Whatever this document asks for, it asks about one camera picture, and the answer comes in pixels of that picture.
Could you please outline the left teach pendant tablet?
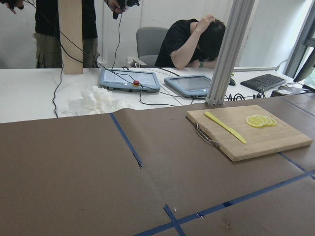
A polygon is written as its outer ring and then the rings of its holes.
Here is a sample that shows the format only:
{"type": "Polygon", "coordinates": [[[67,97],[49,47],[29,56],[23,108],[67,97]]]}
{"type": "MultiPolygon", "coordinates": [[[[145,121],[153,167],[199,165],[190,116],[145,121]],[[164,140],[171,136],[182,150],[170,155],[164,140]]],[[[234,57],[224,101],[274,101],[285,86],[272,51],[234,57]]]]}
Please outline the left teach pendant tablet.
{"type": "Polygon", "coordinates": [[[160,90],[160,84],[154,72],[133,71],[123,69],[102,69],[98,85],[107,90],[126,92],[154,93],[160,90]]]}

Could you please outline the teach pendant tablet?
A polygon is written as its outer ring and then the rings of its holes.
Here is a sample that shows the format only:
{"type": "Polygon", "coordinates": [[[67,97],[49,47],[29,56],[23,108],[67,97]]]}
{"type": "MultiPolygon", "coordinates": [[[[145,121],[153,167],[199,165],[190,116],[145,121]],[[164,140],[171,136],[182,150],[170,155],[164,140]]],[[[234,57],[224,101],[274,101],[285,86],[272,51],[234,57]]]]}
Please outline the teach pendant tablet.
{"type": "Polygon", "coordinates": [[[133,71],[123,69],[102,69],[98,85],[107,90],[126,92],[154,93],[160,90],[160,84],[154,72],[133,71]]]}
{"type": "Polygon", "coordinates": [[[164,83],[186,98],[202,98],[209,93],[211,78],[205,75],[167,77],[164,83]]]}

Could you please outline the right teach pendant tablet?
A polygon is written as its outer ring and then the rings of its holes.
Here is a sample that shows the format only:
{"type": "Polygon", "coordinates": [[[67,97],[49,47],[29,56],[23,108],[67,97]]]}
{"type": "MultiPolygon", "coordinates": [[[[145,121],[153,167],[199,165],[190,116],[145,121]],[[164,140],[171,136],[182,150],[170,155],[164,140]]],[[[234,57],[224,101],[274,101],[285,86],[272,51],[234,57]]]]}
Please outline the right teach pendant tablet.
{"type": "Polygon", "coordinates": [[[209,93],[211,78],[205,75],[167,77],[164,83],[186,98],[202,98],[209,93]]]}

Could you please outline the brown paper table cover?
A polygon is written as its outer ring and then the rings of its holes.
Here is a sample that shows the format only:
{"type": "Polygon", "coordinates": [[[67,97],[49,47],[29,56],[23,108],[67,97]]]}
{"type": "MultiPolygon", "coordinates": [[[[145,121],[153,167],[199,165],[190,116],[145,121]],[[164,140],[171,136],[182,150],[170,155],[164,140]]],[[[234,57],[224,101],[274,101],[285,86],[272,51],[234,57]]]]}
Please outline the brown paper table cover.
{"type": "Polygon", "coordinates": [[[3,236],[312,236],[315,147],[231,162],[202,103],[0,126],[3,236]]]}

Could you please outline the crumpled white tissue pile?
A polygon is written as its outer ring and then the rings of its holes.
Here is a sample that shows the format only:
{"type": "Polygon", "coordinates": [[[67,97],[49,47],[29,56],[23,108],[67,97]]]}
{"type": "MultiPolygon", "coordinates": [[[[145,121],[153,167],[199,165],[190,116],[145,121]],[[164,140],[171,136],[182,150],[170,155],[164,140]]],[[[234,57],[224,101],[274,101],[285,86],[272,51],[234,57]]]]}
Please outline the crumpled white tissue pile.
{"type": "Polygon", "coordinates": [[[131,108],[131,101],[126,95],[94,85],[60,92],[57,96],[57,113],[60,117],[105,114],[123,108],[131,108]]]}

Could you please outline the yellow plastic knife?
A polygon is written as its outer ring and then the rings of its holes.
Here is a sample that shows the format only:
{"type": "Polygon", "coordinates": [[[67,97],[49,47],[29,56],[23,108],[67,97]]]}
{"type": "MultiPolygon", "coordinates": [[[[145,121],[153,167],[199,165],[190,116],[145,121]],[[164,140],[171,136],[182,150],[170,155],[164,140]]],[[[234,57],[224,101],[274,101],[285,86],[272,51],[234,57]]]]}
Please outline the yellow plastic knife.
{"type": "Polygon", "coordinates": [[[238,133],[236,130],[234,130],[233,128],[227,126],[225,123],[223,123],[221,120],[219,120],[216,116],[214,116],[212,113],[206,111],[204,113],[204,115],[211,119],[212,121],[214,121],[215,123],[217,123],[218,125],[220,125],[222,128],[224,128],[225,130],[227,130],[229,133],[231,133],[234,137],[236,137],[240,142],[242,142],[243,144],[247,144],[247,141],[245,140],[245,138],[238,133]]]}

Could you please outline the grey office chair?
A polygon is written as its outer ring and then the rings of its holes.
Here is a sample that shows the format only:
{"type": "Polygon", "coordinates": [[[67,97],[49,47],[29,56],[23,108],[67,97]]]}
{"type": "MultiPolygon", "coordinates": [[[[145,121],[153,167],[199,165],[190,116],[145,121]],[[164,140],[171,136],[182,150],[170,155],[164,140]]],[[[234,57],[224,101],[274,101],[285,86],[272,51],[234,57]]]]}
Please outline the grey office chair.
{"type": "Polygon", "coordinates": [[[168,29],[161,27],[142,27],[136,32],[138,57],[133,60],[134,67],[154,67],[162,42],[168,29]]]}

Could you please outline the seated person in black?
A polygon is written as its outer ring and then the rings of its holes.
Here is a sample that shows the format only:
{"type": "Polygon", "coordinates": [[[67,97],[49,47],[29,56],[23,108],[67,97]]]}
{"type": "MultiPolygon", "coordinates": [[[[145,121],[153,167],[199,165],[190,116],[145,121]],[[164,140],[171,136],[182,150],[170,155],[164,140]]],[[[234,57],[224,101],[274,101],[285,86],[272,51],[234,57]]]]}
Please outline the seated person in black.
{"type": "Polygon", "coordinates": [[[186,67],[214,69],[225,29],[225,24],[211,14],[200,21],[176,21],[165,35],[155,66],[179,70],[186,67]]]}

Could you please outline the black computer mouse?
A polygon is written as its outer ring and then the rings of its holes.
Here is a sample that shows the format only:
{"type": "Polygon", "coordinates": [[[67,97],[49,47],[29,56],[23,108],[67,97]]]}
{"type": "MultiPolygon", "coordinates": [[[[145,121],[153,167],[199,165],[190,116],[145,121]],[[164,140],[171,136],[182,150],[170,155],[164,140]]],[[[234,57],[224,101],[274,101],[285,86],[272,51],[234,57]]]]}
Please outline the black computer mouse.
{"type": "Polygon", "coordinates": [[[236,85],[236,82],[234,81],[234,79],[232,77],[230,77],[230,79],[229,79],[229,85],[230,86],[235,86],[236,85]]]}

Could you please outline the black keyboard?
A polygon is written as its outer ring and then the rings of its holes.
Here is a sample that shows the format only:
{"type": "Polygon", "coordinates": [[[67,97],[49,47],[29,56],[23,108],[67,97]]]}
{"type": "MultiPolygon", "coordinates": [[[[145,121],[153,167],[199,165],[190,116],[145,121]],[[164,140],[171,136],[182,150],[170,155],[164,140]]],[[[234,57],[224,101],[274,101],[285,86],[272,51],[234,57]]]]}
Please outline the black keyboard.
{"type": "Polygon", "coordinates": [[[282,79],[281,77],[272,74],[264,74],[246,81],[242,81],[240,84],[257,92],[263,92],[285,83],[286,80],[282,79]]]}

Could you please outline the wooden cutting board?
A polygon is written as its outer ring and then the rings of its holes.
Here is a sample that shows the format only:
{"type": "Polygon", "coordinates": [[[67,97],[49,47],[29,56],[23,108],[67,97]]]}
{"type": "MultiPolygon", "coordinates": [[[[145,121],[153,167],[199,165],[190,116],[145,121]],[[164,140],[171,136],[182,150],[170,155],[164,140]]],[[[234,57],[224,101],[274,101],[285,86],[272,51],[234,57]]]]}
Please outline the wooden cutting board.
{"type": "Polygon", "coordinates": [[[218,146],[234,162],[309,146],[313,142],[310,137],[258,105],[213,108],[209,112],[237,131],[246,142],[242,143],[207,117],[205,110],[188,111],[186,117],[200,135],[218,146]],[[246,117],[250,115],[269,116],[277,124],[252,127],[246,123],[246,117]]]}

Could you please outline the standing person in black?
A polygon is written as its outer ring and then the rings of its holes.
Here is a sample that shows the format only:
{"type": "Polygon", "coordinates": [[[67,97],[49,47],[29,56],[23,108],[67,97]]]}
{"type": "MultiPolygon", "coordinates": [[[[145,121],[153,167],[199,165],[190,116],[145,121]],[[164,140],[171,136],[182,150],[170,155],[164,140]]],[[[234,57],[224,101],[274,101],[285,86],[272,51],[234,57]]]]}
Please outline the standing person in black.
{"type": "MultiPolygon", "coordinates": [[[[58,2],[56,0],[37,0],[35,4],[36,68],[61,68],[63,63],[58,2]]],[[[81,4],[83,67],[96,68],[99,52],[97,50],[95,2],[83,0],[81,4]]]]}

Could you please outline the wooden plank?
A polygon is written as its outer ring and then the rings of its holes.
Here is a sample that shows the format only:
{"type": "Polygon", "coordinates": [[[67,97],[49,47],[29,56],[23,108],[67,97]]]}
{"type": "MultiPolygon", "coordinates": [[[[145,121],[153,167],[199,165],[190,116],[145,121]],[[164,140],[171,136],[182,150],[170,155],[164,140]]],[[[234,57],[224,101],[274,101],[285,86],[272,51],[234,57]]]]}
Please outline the wooden plank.
{"type": "Polygon", "coordinates": [[[59,0],[59,25],[64,74],[83,73],[82,2],[59,0]]]}

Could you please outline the aluminium frame post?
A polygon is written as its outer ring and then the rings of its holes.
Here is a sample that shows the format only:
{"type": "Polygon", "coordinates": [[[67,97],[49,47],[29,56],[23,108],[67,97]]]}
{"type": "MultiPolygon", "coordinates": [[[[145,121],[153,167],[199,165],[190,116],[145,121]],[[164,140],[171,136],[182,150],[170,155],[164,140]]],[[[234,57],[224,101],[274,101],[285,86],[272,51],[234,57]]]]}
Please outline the aluminium frame post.
{"type": "Polygon", "coordinates": [[[255,1],[253,0],[235,0],[233,2],[209,93],[205,101],[209,106],[224,104],[224,96],[241,48],[254,3],[255,1]]]}

